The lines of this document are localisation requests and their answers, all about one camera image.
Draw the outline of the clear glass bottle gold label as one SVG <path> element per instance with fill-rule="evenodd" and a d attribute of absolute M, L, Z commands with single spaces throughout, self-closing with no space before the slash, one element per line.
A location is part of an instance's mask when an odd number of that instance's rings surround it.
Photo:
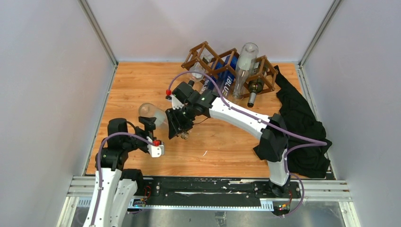
<path fill-rule="evenodd" d="M 142 117 L 156 117 L 156 133 L 161 139 L 168 139 L 168 119 L 164 110 L 151 103 L 143 103 L 138 108 L 139 115 Z"/>

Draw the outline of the clear bottle black cap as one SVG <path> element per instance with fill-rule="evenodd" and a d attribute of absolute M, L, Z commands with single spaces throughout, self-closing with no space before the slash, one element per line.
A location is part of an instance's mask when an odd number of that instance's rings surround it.
<path fill-rule="evenodd" d="M 211 60 L 211 55 L 202 55 L 200 60 L 197 60 L 189 69 L 191 71 L 191 80 L 194 82 L 201 82 L 204 79 L 204 73 L 207 73 L 205 67 L 201 64 L 201 62 L 205 63 L 207 66 L 209 65 Z"/>

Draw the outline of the blue clear square bottle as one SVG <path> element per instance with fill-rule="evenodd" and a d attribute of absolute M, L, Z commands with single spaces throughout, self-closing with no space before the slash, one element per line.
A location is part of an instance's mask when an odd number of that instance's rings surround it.
<path fill-rule="evenodd" d="M 216 67 L 215 67 L 215 69 L 220 69 L 221 67 L 222 67 L 222 64 L 220 62 L 218 62 Z M 202 94 L 206 90 L 212 90 L 212 91 L 215 90 L 214 84 L 207 78 L 205 78 L 203 86 L 202 86 L 202 88 L 200 90 L 200 94 Z"/>

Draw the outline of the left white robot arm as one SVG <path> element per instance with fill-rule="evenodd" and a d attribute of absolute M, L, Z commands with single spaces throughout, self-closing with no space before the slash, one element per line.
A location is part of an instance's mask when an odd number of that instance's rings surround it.
<path fill-rule="evenodd" d="M 84 222 L 85 227 L 120 227 L 127 213 L 140 212 L 146 206 L 152 188 L 144 181 L 139 169 L 126 169 L 124 164 L 129 152 L 141 150 L 151 157 L 164 153 L 164 144 L 153 131 L 156 117 L 139 117 L 144 128 L 134 126 L 129 133 L 131 122 L 115 118 L 107 126 L 105 137 L 96 154 L 95 186 L 90 207 Z"/>

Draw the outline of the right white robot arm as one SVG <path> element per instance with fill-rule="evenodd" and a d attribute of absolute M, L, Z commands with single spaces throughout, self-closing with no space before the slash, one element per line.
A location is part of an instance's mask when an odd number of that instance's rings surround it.
<path fill-rule="evenodd" d="M 169 138 L 192 129 L 195 118 L 201 115 L 234 125 L 259 140 L 253 150 L 268 164 L 272 195 L 280 198 L 287 194 L 290 176 L 285 153 L 289 136 L 284 133 L 286 126 L 282 118 L 278 114 L 270 117 L 252 112 L 211 90 L 199 93 L 193 84 L 193 81 L 182 82 L 174 90 L 166 91 L 166 98 L 172 103 L 172 107 L 166 110 Z"/>

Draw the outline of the brown wooden wine rack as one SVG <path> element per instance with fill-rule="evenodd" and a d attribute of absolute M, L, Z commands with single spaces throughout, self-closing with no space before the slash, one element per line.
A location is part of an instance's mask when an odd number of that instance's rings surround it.
<path fill-rule="evenodd" d="M 221 54 L 217 54 L 209 45 L 207 41 L 194 46 L 189 50 L 185 61 L 181 67 L 190 70 L 193 66 L 201 66 L 205 70 L 205 73 L 214 78 L 218 78 L 220 73 L 230 72 L 235 75 L 234 62 L 239 59 L 239 53 L 236 48 L 232 48 Z M 255 59 L 255 65 L 251 69 L 249 78 L 244 83 L 246 89 L 244 97 L 250 95 L 250 82 L 261 79 L 263 86 L 261 94 L 272 92 L 275 90 L 275 80 L 278 74 L 278 70 L 267 59 L 267 56 L 263 55 Z"/>

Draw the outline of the dark green wine bottle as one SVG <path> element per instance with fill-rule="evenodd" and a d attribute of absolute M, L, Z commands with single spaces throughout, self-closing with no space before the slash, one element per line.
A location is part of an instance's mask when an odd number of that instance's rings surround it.
<path fill-rule="evenodd" d="M 257 79 L 251 80 L 248 83 L 248 89 L 250 92 L 249 100 L 247 106 L 252 108 L 254 106 L 254 102 L 258 93 L 260 93 L 263 89 L 264 82 L 263 80 L 258 77 Z"/>

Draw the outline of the black cloth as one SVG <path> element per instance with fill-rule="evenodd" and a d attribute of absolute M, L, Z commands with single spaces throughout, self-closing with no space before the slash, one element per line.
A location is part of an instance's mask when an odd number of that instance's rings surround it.
<path fill-rule="evenodd" d="M 330 166 L 330 160 L 325 154 L 332 146 L 328 140 L 323 124 L 318 121 L 303 95 L 277 70 L 276 84 L 280 90 L 276 93 L 281 102 L 279 109 L 287 130 L 327 143 L 325 146 L 298 148 L 288 154 L 288 169 L 308 178 L 325 178 Z"/>

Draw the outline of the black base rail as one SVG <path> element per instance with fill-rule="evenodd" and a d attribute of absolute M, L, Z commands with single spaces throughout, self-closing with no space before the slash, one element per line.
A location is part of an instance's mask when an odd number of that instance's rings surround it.
<path fill-rule="evenodd" d="M 280 205 L 269 201 L 288 205 L 300 198 L 298 182 L 283 192 L 268 179 L 153 176 L 143 178 L 128 208 L 273 210 Z"/>

